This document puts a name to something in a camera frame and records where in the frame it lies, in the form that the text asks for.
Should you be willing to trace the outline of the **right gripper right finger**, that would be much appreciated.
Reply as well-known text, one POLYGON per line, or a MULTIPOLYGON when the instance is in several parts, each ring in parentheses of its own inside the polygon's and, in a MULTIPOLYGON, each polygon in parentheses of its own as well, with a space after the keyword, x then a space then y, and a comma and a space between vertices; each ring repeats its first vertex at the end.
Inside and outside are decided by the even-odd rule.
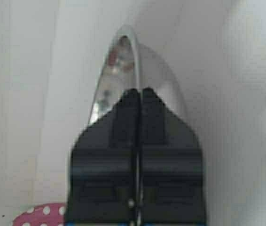
POLYGON ((204 225, 201 146, 194 131, 151 88, 142 91, 141 147, 142 221, 204 225))

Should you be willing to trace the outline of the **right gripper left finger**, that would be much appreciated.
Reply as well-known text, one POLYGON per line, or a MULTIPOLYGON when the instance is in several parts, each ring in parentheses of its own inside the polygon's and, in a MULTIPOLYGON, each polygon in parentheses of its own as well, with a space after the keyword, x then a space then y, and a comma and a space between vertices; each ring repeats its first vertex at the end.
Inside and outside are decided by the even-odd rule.
POLYGON ((129 89, 80 134, 70 156, 66 225, 135 223, 139 115, 140 94, 129 89))

